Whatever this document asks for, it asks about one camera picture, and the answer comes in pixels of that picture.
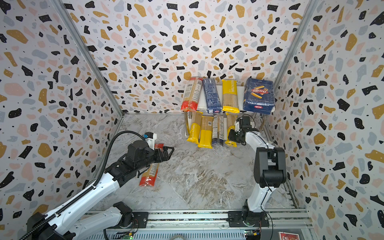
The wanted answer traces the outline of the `yellow pasta bag with barcode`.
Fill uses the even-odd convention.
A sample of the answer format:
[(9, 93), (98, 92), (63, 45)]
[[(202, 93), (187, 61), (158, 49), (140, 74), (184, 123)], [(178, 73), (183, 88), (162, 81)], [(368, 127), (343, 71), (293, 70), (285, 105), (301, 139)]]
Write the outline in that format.
[(225, 144), (230, 147), (237, 147), (237, 143), (230, 140), (230, 131), (235, 129), (235, 123), (237, 120), (237, 115), (226, 113), (227, 117), (227, 140), (225, 141)]

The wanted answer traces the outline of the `yellow Pastatime spaghetti bag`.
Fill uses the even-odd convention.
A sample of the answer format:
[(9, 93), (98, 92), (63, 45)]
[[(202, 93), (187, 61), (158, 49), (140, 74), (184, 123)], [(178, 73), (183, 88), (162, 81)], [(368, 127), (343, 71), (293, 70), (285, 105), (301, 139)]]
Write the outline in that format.
[(237, 81), (222, 80), (223, 86), (223, 111), (238, 114), (240, 112), (238, 104)]

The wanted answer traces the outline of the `blue spaghetti box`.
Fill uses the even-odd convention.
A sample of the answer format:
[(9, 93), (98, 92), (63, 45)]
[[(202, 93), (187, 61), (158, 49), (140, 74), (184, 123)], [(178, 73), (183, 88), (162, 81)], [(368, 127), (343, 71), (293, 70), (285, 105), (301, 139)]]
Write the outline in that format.
[(203, 87), (208, 114), (221, 113), (222, 104), (220, 102), (216, 81), (214, 79), (203, 79)]

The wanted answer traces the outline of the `blue Barilla pasta box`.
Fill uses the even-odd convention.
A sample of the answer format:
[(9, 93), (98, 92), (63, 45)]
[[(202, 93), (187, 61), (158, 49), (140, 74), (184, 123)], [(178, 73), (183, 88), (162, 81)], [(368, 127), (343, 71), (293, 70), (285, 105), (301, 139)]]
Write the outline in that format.
[(274, 82), (248, 78), (244, 91), (244, 111), (270, 115), (274, 107)]

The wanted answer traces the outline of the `red clear spaghetti bag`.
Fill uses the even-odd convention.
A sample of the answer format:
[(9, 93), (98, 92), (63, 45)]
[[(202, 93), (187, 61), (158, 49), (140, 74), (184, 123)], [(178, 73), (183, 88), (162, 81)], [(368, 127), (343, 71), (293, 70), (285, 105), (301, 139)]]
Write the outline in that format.
[(203, 78), (194, 77), (187, 81), (181, 105), (182, 112), (195, 112), (197, 110), (202, 85)]

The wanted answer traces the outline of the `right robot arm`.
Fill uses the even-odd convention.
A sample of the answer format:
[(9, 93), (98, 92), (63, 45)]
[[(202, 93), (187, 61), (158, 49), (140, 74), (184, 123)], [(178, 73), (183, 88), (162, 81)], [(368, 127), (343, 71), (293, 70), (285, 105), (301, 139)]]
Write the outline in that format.
[(269, 227), (272, 221), (265, 210), (265, 204), (272, 193), (287, 180), (285, 150), (268, 143), (260, 132), (252, 127), (249, 116), (241, 116), (236, 120), (235, 128), (229, 132), (229, 140), (250, 146), (255, 151), (253, 176), (256, 182), (242, 210), (228, 212), (229, 226)]

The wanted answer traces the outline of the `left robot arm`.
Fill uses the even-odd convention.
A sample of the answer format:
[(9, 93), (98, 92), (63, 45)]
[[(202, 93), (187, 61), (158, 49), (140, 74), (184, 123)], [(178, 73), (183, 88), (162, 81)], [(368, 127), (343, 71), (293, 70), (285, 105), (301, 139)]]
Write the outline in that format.
[(141, 175), (152, 164), (168, 161), (173, 147), (155, 148), (154, 139), (138, 140), (128, 146), (128, 151), (111, 164), (99, 180), (66, 203), (43, 215), (36, 213), (27, 221), (23, 240), (83, 240), (110, 227), (138, 228), (133, 210), (123, 202), (109, 209), (82, 219), (81, 217), (109, 194), (131, 179)]

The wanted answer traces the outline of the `small red pasta bag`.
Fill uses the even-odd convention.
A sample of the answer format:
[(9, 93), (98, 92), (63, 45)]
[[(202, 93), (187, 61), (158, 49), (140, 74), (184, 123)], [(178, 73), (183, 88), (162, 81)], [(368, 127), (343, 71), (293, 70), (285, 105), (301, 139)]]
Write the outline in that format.
[(158, 175), (159, 163), (153, 163), (141, 175), (140, 187), (154, 187)]

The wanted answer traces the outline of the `red card box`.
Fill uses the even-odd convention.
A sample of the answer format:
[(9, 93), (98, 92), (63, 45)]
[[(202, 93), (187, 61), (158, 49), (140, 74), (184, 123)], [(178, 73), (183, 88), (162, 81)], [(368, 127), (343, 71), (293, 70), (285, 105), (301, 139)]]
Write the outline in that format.
[(299, 234), (278, 232), (279, 240), (300, 240)]

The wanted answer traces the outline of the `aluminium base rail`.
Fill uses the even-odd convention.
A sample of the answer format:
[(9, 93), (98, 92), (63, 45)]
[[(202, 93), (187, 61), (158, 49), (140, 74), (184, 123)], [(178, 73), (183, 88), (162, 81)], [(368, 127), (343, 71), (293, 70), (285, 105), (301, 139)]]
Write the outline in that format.
[(138, 228), (111, 227), (91, 240), (279, 240), (278, 232), (299, 234), (300, 240), (315, 240), (316, 233), (304, 209), (267, 209), (269, 227), (235, 227), (229, 211), (241, 210), (143, 210), (134, 211)]

